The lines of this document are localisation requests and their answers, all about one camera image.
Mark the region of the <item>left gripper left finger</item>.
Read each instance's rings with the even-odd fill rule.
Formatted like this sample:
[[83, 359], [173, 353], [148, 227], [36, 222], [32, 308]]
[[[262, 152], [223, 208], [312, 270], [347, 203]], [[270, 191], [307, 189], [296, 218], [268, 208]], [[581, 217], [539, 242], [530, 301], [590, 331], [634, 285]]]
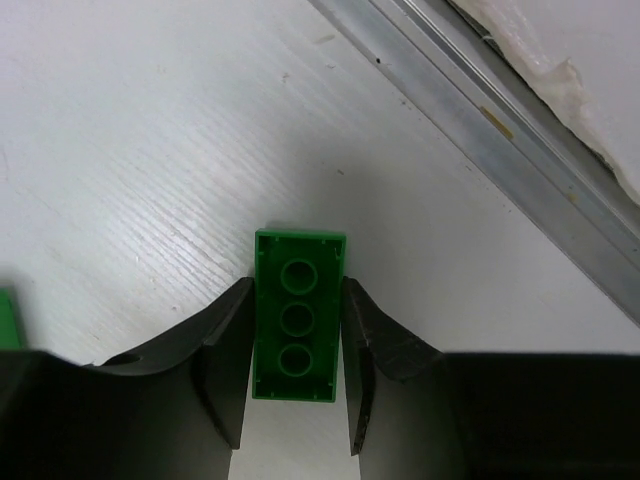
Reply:
[[104, 364], [1, 354], [5, 479], [225, 479], [242, 434], [254, 282]]

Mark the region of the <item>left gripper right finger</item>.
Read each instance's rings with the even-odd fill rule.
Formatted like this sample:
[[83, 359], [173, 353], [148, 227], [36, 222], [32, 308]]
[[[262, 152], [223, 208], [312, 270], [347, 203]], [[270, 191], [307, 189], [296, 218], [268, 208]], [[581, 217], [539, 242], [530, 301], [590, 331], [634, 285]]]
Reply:
[[444, 353], [342, 286], [350, 448], [364, 479], [635, 479], [639, 359]]

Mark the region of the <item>green small lego brick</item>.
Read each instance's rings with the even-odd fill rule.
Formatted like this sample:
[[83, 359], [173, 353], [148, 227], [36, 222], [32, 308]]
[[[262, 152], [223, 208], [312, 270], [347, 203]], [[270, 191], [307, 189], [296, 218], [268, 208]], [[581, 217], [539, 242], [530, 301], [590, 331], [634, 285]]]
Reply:
[[8, 290], [0, 292], [0, 345], [1, 349], [16, 350], [23, 347], [18, 315]]

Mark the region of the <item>green curved lego brick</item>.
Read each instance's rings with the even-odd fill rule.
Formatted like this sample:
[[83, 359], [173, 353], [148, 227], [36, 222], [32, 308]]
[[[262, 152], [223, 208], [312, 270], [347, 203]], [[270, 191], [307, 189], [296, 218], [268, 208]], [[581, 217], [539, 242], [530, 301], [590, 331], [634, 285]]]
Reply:
[[342, 233], [255, 232], [253, 398], [335, 401], [345, 254]]

